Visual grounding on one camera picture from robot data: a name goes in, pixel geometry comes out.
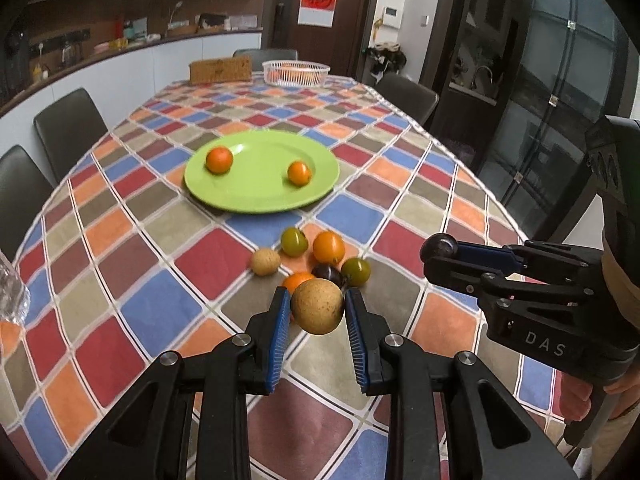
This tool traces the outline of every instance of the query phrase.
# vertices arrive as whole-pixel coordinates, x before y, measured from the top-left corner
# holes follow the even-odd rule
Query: colorful plaid tablecloth
[[[260,216],[191,199],[182,184],[191,154],[248,128],[329,147],[340,163],[333,192]],[[161,352],[211,350],[267,309],[286,274],[308,269],[309,257],[283,257],[267,278],[247,269],[252,251],[277,248],[291,225],[310,241],[339,232],[347,257],[369,260],[367,306],[394,332],[447,356],[474,350],[552,438],[561,433],[554,371],[489,341],[475,299],[422,276],[418,250],[433,233],[521,241],[486,189],[366,86],[331,77],[321,89],[281,89],[254,76],[166,88],[105,135],[28,233],[17,259],[32,297],[26,326],[0,324],[0,423],[37,475],[55,477]],[[360,393],[344,322],[326,336],[292,324],[289,341],[276,393],[248,404],[253,478],[383,479],[390,403]],[[193,463],[191,446],[190,477]]]

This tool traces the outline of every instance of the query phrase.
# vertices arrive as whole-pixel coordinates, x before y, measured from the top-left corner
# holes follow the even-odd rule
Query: bottle
[[[0,251],[0,321],[24,324],[30,304],[29,289]]]

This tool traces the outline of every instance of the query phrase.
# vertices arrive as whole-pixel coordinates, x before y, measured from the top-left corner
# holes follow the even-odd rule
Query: brown woven box
[[[251,58],[249,56],[204,59],[189,65],[190,83],[226,83],[229,81],[251,81]]]

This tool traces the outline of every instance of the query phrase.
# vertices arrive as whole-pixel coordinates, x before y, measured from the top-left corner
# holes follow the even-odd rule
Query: white plastic basket
[[[323,86],[331,67],[311,61],[265,61],[264,82],[274,86]]]

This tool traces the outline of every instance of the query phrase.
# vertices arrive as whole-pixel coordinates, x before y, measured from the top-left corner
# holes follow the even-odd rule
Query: green tomato
[[[309,241],[300,229],[287,227],[280,236],[280,245],[287,256],[297,258],[309,248]]]
[[[371,276],[371,266],[362,258],[349,258],[342,264],[340,273],[349,286],[363,286]]]

